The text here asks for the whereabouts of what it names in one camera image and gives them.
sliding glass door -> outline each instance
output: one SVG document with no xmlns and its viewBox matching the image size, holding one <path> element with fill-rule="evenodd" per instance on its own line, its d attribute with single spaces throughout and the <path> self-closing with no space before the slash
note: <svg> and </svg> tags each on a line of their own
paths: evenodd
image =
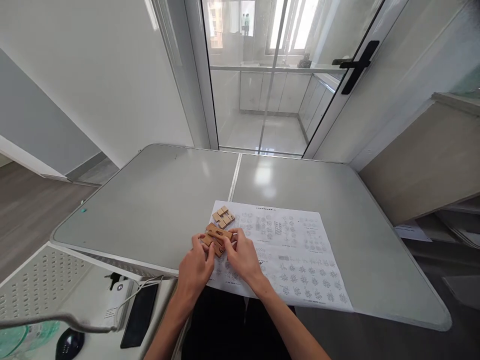
<svg viewBox="0 0 480 360">
<path fill-rule="evenodd" d="M 201 3 L 215 113 L 207 121 L 215 121 L 220 150 L 301 158 L 337 90 L 350 78 L 353 88 L 352 74 L 366 67 L 352 59 L 383 2 Z"/>
</svg>

person's left hand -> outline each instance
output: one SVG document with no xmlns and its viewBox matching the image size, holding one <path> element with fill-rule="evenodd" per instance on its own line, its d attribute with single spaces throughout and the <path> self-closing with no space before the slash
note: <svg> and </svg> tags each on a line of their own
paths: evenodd
<svg viewBox="0 0 480 360">
<path fill-rule="evenodd" d="M 191 237 L 193 248 L 186 253 L 178 268 L 178 299 L 193 309 L 215 267 L 215 243 L 200 243 L 205 234 Z"/>
</svg>

computer mouse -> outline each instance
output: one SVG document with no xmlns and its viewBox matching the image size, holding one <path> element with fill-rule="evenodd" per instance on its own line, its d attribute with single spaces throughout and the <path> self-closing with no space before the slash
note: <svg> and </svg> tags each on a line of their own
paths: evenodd
<svg viewBox="0 0 480 360">
<path fill-rule="evenodd" d="M 55 360 L 72 360 L 82 350 L 85 334 L 70 327 L 60 336 L 56 343 Z"/>
</svg>

wooden puzzle piece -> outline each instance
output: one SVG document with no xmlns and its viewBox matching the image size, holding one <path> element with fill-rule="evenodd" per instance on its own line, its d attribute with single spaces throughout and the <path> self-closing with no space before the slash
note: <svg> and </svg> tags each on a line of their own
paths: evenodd
<svg viewBox="0 0 480 360">
<path fill-rule="evenodd" d="M 226 206 L 222 206 L 217 212 L 214 212 L 211 216 L 213 217 L 215 222 L 218 223 L 218 227 L 220 229 L 225 229 L 228 224 L 235 220 L 235 216 L 230 213 L 229 209 Z"/>
<path fill-rule="evenodd" d="M 221 257 L 223 255 L 225 246 L 220 244 L 215 237 L 205 234 L 205 237 L 201 239 L 201 241 L 207 246 L 210 246 L 211 243 L 215 243 L 215 255 L 217 257 Z"/>
<path fill-rule="evenodd" d="M 218 239 L 218 242 L 222 245 L 224 241 L 222 237 L 227 237 L 232 240 L 232 233 L 230 231 L 222 230 L 221 228 L 216 227 L 213 223 L 209 223 L 206 227 L 206 234 L 210 235 L 211 237 L 215 237 Z"/>
</svg>

black phone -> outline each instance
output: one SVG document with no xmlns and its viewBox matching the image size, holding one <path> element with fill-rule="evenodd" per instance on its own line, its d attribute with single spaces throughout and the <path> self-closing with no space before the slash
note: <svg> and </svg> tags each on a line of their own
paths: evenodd
<svg viewBox="0 0 480 360">
<path fill-rule="evenodd" d="M 158 289 L 158 284 L 147 286 L 135 295 L 125 332 L 121 339 L 121 349 L 136 348 L 142 344 L 150 326 Z"/>
</svg>

